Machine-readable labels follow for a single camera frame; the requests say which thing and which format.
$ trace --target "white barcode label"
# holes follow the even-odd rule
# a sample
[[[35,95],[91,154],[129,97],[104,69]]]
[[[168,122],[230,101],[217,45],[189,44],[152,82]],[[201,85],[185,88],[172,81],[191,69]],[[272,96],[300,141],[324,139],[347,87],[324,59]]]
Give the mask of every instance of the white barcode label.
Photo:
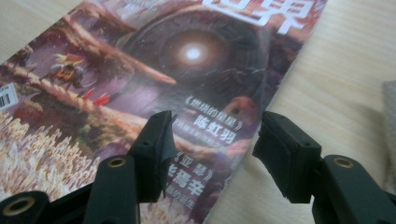
[[[0,110],[9,108],[18,103],[18,96],[12,83],[0,87]]]

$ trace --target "magazine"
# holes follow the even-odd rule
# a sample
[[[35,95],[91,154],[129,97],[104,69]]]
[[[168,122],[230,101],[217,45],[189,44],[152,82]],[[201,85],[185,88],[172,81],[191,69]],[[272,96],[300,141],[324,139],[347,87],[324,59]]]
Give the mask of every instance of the magazine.
[[[52,201],[171,110],[177,155],[142,223],[204,223],[326,0],[85,0],[0,65],[0,201]]]

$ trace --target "table top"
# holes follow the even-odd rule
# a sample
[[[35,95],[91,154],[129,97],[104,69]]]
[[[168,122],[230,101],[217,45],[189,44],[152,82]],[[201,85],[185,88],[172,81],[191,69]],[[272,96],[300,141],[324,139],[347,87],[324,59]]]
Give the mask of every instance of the table top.
[[[0,62],[80,0],[0,1]],[[322,155],[359,161],[383,186],[387,151],[381,85],[396,79],[396,2],[329,0],[269,110],[310,134]],[[311,204],[289,204],[249,151],[207,223],[313,223]]]

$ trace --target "light wood surface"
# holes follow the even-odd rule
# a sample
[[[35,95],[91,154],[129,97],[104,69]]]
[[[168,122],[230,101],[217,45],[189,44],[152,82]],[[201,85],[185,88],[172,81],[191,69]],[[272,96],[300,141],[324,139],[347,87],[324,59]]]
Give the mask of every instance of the light wood surface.
[[[0,63],[79,2],[0,1]],[[323,156],[359,161],[380,186],[388,162],[381,84],[396,79],[395,21],[393,0],[329,0],[269,107],[316,139]],[[207,223],[313,223],[311,205],[283,199],[250,154]]]

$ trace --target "gray fabric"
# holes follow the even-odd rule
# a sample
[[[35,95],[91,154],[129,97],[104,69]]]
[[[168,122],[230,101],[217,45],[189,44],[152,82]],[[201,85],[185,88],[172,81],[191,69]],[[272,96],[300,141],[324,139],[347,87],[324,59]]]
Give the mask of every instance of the gray fabric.
[[[385,101],[385,136],[390,162],[385,190],[396,194],[396,80],[385,82],[383,93]]]

